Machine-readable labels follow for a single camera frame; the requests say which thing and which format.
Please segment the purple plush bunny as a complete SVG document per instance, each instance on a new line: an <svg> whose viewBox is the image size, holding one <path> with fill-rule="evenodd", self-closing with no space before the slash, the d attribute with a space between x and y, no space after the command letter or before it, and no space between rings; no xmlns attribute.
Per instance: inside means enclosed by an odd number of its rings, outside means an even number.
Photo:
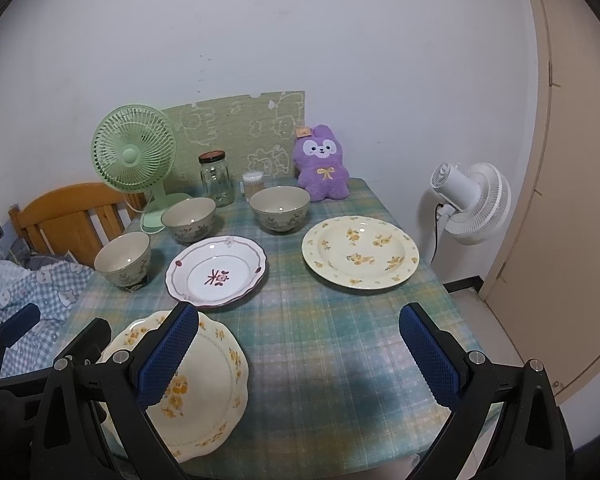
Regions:
<svg viewBox="0 0 600 480"><path fill-rule="evenodd" d="M312 202L344 200L349 196L349 171L343 166L341 144L326 125L296 130L292 160L298 170L298 185Z"/></svg>

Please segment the cotton swab container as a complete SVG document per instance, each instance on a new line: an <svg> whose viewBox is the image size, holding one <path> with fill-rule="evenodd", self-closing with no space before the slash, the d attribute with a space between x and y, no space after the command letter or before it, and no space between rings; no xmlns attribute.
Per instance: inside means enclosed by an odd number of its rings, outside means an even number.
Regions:
<svg viewBox="0 0 600 480"><path fill-rule="evenodd" d="M242 175L242 192L247 202L257 192L264 189L264 173L254 170L245 172Z"/></svg>

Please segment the beige door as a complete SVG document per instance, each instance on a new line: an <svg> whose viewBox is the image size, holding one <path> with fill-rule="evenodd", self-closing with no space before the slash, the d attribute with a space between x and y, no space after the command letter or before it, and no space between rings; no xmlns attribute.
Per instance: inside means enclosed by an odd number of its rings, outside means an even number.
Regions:
<svg viewBox="0 0 600 480"><path fill-rule="evenodd" d="M538 105L524 184L481 296L564 402L600 372L600 20L530 0Z"/></svg>

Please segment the floral ceramic bowl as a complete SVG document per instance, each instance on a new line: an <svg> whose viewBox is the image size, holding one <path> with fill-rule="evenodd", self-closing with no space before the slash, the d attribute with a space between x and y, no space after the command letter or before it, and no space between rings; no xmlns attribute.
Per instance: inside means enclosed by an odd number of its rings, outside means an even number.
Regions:
<svg viewBox="0 0 600 480"><path fill-rule="evenodd" d="M296 186L273 186L253 194L249 206L263 229L286 233L306 221L311 196Z"/></svg>
<svg viewBox="0 0 600 480"><path fill-rule="evenodd" d="M215 211L216 203L211 198L186 198L168 208L161 222L176 242L190 245L210 233Z"/></svg>
<svg viewBox="0 0 600 480"><path fill-rule="evenodd" d="M119 288L132 289L148 279L151 246L143 232L129 232L105 245L94 260L94 269Z"/></svg>

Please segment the round cream yellow-flower plate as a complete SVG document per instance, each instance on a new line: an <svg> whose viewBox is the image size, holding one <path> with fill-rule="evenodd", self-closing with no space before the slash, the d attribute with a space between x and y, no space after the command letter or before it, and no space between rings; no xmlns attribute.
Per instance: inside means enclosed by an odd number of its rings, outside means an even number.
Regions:
<svg viewBox="0 0 600 480"><path fill-rule="evenodd" d="M414 240L397 226L370 217L343 216L312 226L302 256L329 283L381 290L406 282L419 266Z"/></svg>

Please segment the white plate red pattern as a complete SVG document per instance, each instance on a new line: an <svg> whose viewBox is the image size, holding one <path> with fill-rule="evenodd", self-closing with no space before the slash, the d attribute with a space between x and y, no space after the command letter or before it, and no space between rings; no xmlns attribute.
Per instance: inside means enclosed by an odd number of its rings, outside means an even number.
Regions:
<svg viewBox="0 0 600 480"><path fill-rule="evenodd" d="M166 269L164 282L176 300L197 308L220 308L252 292L267 266L268 258L254 240L216 236L177 254Z"/></svg>

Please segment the scalloped cream yellow-flower plate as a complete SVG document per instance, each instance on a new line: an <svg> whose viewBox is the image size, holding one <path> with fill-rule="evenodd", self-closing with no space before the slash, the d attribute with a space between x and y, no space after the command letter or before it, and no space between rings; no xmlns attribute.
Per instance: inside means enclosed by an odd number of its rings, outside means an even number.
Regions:
<svg viewBox="0 0 600 480"><path fill-rule="evenodd" d="M204 313L161 400L147 415L179 463L219 448L248 403L249 367L232 332Z"/></svg>

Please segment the green desk fan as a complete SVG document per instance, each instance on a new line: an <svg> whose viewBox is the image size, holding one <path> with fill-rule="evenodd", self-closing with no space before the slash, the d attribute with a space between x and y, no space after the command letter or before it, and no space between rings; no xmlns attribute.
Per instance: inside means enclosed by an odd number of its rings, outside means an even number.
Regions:
<svg viewBox="0 0 600 480"><path fill-rule="evenodd" d="M99 123L92 139L92 164L106 185L125 195L150 195L140 210L140 229L147 234L162 231L166 210L189 198L186 193L168 193L164 188L175 156L175 134L169 119L148 105L116 108Z"/></svg>

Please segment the white floor fan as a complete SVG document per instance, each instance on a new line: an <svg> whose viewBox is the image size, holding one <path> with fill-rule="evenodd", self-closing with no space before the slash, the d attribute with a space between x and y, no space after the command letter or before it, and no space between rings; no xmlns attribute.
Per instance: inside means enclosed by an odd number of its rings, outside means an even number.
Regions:
<svg viewBox="0 0 600 480"><path fill-rule="evenodd" d="M512 204L504 174L487 162L460 168L444 162L430 177L430 188L442 199L436 216L457 243L474 246L502 226Z"/></svg>

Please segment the glass jar with red lid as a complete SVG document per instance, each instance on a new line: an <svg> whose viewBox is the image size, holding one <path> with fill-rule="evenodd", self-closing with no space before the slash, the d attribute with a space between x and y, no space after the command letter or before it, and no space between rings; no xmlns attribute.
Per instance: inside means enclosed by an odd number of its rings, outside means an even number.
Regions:
<svg viewBox="0 0 600 480"><path fill-rule="evenodd" d="M215 150L198 156L200 178L204 194L224 207L234 202L234 185L224 151Z"/></svg>

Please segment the blue checkered bear blanket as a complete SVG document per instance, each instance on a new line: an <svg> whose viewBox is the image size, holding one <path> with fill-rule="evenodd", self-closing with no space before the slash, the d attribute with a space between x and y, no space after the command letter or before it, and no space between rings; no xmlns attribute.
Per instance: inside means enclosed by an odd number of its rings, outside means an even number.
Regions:
<svg viewBox="0 0 600 480"><path fill-rule="evenodd" d="M40 311L40 320L5 351L3 378L42 370L53 363L60 332L94 270L60 260L29 270L0 259L0 323L27 304Z"/></svg>

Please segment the green cartoon placemat board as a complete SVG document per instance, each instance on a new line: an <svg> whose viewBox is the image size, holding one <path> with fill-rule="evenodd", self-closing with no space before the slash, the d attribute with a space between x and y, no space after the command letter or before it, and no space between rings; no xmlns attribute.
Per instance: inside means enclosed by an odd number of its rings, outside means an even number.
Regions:
<svg viewBox="0 0 600 480"><path fill-rule="evenodd" d="M164 186L169 192L201 190L198 157L223 151L230 176L248 171L268 178L294 172L291 152L304 125L306 94L301 90L227 96L166 108L176 140L174 166Z"/></svg>

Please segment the wooden bed headboard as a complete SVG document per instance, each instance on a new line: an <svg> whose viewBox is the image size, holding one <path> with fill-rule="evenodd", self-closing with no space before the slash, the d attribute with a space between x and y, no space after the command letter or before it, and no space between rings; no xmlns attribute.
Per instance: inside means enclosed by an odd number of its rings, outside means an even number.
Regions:
<svg viewBox="0 0 600 480"><path fill-rule="evenodd" d="M91 215L110 242L123 234L119 209L134 219L146 205L143 193L122 194L103 183L80 183L45 193L24 208L11 206L9 219L17 235L39 254L68 252L78 263L92 266L105 243Z"/></svg>

